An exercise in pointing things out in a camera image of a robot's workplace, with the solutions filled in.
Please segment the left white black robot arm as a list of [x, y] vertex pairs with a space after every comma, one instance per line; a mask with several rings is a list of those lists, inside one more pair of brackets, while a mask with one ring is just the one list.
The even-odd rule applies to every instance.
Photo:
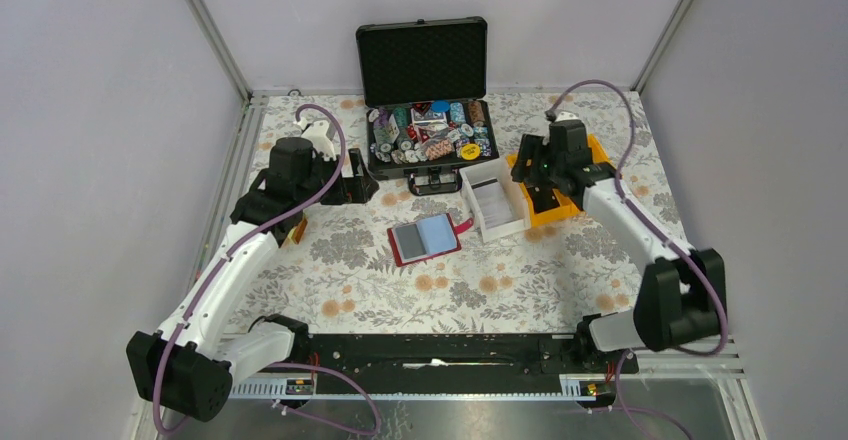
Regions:
[[129, 340], [126, 354], [139, 396], [207, 422], [230, 390], [252, 375], [274, 363], [296, 371], [314, 360], [308, 326], [282, 314], [260, 317], [237, 340], [222, 336], [249, 284], [304, 227], [306, 207], [364, 204], [378, 188], [357, 148], [341, 156], [315, 140], [278, 140], [268, 167], [237, 200], [200, 280], [155, 332], [138, 331]]

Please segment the black credit card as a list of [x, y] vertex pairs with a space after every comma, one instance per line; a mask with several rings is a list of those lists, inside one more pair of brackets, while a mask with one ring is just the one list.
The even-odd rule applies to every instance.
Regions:
[[404, 261], [422, 257], [427, 253], [425, 244], [415, 224], [403, 225], [394, 230], [400, 257]]

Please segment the yellow bin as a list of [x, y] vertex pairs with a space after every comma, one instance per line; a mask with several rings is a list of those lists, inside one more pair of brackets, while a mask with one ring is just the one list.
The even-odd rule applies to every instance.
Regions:
[[586, 136], [586, 148], [581, 156], [584, 160], [594, 164], [610, 163], [610, 158], [594, 134]]
[[581, 214], [578, 207], [558, 190], [529, 189], [522, 183], [518, 183], [517, 188], [521, 194], [519, 206], [527, 227], [541, 227]]

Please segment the red leather card holder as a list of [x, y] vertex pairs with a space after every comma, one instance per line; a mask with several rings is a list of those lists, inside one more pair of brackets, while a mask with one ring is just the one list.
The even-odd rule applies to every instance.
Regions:
[[[404, 261], [400, 257], [394, 230], [400, 226], [409, 224], [415, 224], [418, 227], [427, 253], [411, 261]], [[395, 264], [398, 267], [403, 267], [458, 252], [462, 249], [459, 235], [468, 231], [473, 225], [473, 218], [468, 218], [459, 224], [455, 224], [448, 213], [443, 213], [389, 228], [387, 235]]]

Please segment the white plastic bin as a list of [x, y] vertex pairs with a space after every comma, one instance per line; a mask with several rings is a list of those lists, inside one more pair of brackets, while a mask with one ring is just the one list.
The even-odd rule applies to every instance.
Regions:
[[460, 170], [462, 196], [484, 243], [531, 228], [529, 207], [503, 158]]

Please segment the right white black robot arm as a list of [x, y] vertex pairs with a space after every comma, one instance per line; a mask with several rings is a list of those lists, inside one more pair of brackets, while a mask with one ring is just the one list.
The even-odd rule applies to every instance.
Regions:
[[641, 275], [631, 309], [587, 320], [588, 335], [573, 346], [579, 367], [597, 372], [613, 351], [627, 349], [687, 352], [689, 343], [711, 336], [718, 338], [711, 352], [724, 349], [729, 322], [721, 255], [662, 227], [612, 164], [595, 161], [582, 121], [554, 121], [547, 136], [523, 135], [511, 177], [528, 190], [552, 189], [570, 199], [606, 228]]

